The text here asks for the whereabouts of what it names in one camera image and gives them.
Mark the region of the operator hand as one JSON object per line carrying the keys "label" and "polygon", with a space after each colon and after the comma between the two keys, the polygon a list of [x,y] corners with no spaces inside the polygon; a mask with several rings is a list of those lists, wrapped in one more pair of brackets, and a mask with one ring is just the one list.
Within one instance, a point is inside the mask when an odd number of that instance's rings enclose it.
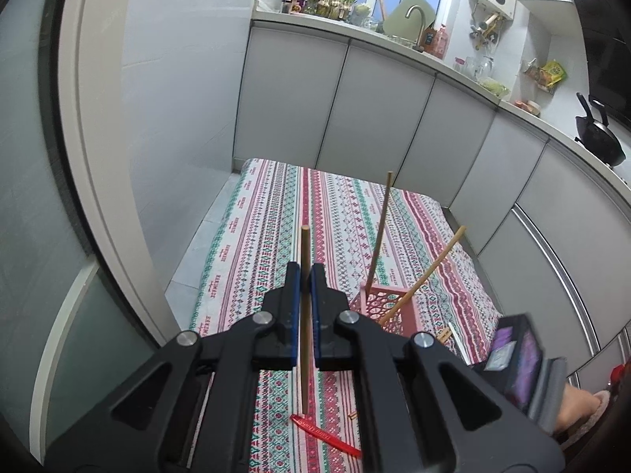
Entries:
{"label": "operator hand", "polygon": [[607,410],[610,398],[607,390],[592,394],[566,383],[556,417],[555,434],[561,434],[577,424],[596,423]]}

